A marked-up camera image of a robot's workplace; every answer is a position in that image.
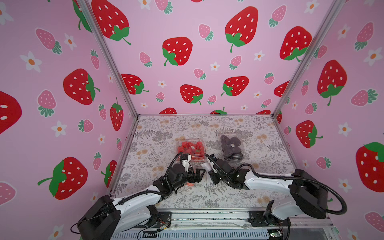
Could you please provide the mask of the clear box of dark berries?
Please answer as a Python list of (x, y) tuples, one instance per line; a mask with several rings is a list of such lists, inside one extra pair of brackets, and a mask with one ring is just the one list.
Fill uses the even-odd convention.
[(245, 157), (245, 148), (240, 135), (224, 134), (220, 136), (222, 153), (225, 161), (240, 162)]

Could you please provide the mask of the white sticker sheet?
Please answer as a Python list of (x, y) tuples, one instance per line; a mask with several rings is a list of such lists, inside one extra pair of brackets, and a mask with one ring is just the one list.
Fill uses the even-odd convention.
[(201, 166), (206, 170), (206, 172), (209, 172), (212, 170), (212, 166), (210, 163), (203, 163)]

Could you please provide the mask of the aluminium front rail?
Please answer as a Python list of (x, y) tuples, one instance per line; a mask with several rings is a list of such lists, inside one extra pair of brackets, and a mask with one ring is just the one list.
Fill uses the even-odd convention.
[(253, 227), (249, 211), (261, 209), (173, 209), (167, 228), (130, 229), (110, 240), (339, 240), (329, 218), (291, 217), (290, 227)]

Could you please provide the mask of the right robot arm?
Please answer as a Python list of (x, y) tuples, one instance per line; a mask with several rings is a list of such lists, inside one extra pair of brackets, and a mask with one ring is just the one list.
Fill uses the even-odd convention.
[(305, 214), (315, 219), (325, 219), (327, 214), (344, 215), (348, 210), (346, 201), (339, 193), (304, 170), (296, 169), (286, 175), (261, 174), (251, 164), (234, 168), (214, 155), (206, 157), (214, 184), (223, 182), (235, 190), (265, 190), (285, 194), (287, 197), (284, 200), (268, 204), (265, 213), (268, 218), (285, 220)]

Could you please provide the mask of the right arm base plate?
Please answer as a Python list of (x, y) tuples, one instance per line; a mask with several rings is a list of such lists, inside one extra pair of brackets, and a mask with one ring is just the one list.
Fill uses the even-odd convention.
[(280, 220), (272, 215), (272, 206), (274, 200), (270, 201), (266, 210), (263, 211), (249, 211), (248, 222), (253, 227), (290, 227), (291, 221), (287, 218)]

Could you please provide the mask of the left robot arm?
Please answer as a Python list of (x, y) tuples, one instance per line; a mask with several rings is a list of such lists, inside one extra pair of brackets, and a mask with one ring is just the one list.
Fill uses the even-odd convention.
[(155, 223), (156, 204), (166, 200), (187, 183), (202, 181), (206, 169), (193, 168), (191, 155), (178, 153), (163, 176), (146, 189), (123, 198), (99, 198), (74, 225), (83, 240), (109, 240), (113, 235), (148, 222)]

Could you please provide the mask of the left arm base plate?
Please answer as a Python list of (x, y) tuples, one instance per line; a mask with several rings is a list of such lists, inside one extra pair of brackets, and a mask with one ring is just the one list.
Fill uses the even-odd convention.
[(172, 222), (172, 212), (159, 211), (154, 205), (143, 208), (144, 218), (140, 219), (139, 223), (133, 226), (134, 229), (139, 228), (161, 228), (169, 227)]

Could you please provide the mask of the clear box of red strawberries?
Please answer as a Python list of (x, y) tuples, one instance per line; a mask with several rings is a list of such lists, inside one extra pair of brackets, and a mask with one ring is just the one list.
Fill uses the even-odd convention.
[(192, 156), (191, 161), (201, 162), (206, 159), (205, 153), (205, 143), (200, 139), (189, 139), (182, 140), (177, 142), (177, 153), (190, 154)]

